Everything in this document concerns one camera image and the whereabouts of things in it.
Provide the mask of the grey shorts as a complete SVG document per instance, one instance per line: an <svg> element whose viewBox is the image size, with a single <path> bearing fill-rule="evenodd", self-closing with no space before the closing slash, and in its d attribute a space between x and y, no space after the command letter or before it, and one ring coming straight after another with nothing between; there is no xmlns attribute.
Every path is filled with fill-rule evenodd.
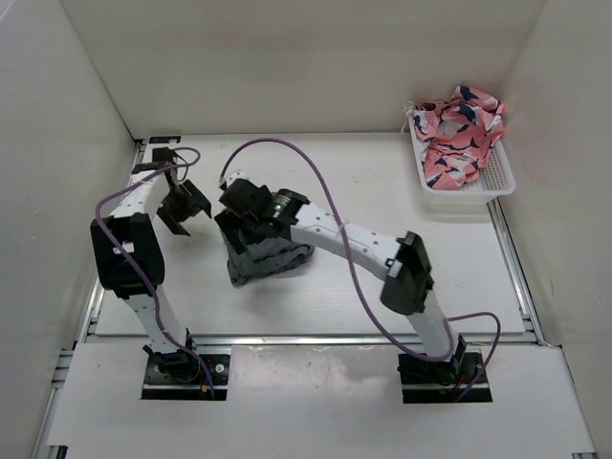
<svg viewBox="0 0 612 459"><path fill-rule="evenodd" d="M234 287L299 268L308 262L315 247L281 237L268 237L244 229L247 248L236 253L226 242L229 280Z"/></svg>

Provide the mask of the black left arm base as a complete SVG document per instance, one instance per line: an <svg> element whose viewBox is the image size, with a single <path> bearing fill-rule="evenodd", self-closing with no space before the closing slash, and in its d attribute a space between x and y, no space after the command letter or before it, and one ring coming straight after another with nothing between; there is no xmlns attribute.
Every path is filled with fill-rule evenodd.
<svg viewBox="0 0 612 459"><path fill-rule="evenodd" d="M154 353L149 345L142 378L142 400L223 402L228 396L230 354L200 354L199 359L178 351Z"/></svg>

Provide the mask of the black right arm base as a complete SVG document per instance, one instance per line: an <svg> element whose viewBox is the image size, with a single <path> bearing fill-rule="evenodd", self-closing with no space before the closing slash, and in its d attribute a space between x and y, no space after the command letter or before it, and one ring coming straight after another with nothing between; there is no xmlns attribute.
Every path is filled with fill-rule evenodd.
<svg viewBox="0 0 612 459"><path fill-rule="evenodd" d="M404 404L482 404L492 402L492 393L483 357L479 352L466 352L457 369L447 362L426 362L407 354L398 356Z"/></svg>

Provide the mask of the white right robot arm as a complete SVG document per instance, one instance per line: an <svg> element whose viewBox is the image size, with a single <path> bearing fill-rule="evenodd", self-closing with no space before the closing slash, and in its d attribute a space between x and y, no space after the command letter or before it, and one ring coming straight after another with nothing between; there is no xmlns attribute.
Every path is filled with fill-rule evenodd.
<svg viewBox="0 0 612 459"><path fill-rule="evenodd" d="M466 344L449 325L435 296L422 238L377 233L335 216L287 188L271 191L237 171L220 184L216 216L228 250L233 285L296 269L321 249L351 260L382 282L380 301L406 317L424 346L410 354L407 373L417 383L451 385L464 370Z"/></svg>

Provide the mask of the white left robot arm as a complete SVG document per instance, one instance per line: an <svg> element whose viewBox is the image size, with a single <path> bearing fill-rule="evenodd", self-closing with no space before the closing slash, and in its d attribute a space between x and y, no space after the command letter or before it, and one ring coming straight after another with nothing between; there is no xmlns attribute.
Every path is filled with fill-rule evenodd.
<svg viewBox="0 0 612 459"><path fill-rule="evenodd" d="M165 295L164 256L153 225L161 219L171 233L187 235L185 220L211 214L208 198L178 176L201 157L196 148L155 148L149 162L134 166L127 187L96 204L90 233L99 282L137 316L149 337L148 357L180 383L212 388L208 365Z"/></svg>

